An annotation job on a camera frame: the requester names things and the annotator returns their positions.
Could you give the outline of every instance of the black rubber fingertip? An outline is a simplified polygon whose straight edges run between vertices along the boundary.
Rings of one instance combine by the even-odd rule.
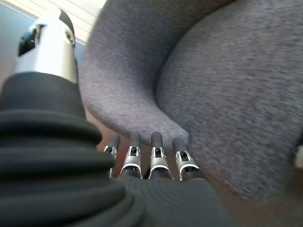
[[[120,135],[115,135],[109,140],[108,146],[115,147],[116,149],[118,149],[119,144],[120,144]]]
[[[172,140],[172,147],[175,152],[186,150],[186,144],[185,144],[184,140],[180,137],[175,137]]]
[[[163,147],[163,138],[160,132],[154,131],[151,135],[151,145],[155,148]]]
[[[137,132],[131,133],[131,146],[140,147],[141,146],[141,136]]]

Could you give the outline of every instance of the robotic hand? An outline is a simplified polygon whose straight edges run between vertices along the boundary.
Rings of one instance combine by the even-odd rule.
[[[111,177],[119,137],[96,150],[101,134],[86,121],[74,37],[60,10],[21,39],[0,96],[0,226],[233,226],[180,138],[173,141],[177,181],[158,132],[149,174],[134,134],[119,178]]]
[[[121,169],[119,177],[133,176],[139,179],[155,179],[166,178],[174,180],[169,165],[166,160],[166,155],[163,149],[163,140],[160,132],[155,131],[151,135],[151,162],[149,172],[143,176],[141,171],[141,152],[140,152],[140,134],[133,133],[131,135],[131,144],[125,156],[124,165]],[[114,136],[109,145],[104,148],[104,152],[110,152],[116,159],[117,149],[119,147],[120,136]],[[182,138],[176,137],[173,142],[173,149],[176,153],[176,164],[180,181],[188,181],[192,179],[206,179],[205,175],[196,165],[194,159],[187,152],[186,145]],[[112,177],[112,169],[110,170],[109,177]]]

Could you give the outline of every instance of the gray fabric chair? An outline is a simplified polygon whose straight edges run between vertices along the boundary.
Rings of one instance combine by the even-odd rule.
[[[303,130],[302,12],[302,0],[109,0],[83,100],[119,133],[183,137],[244,198],[281,195]]]

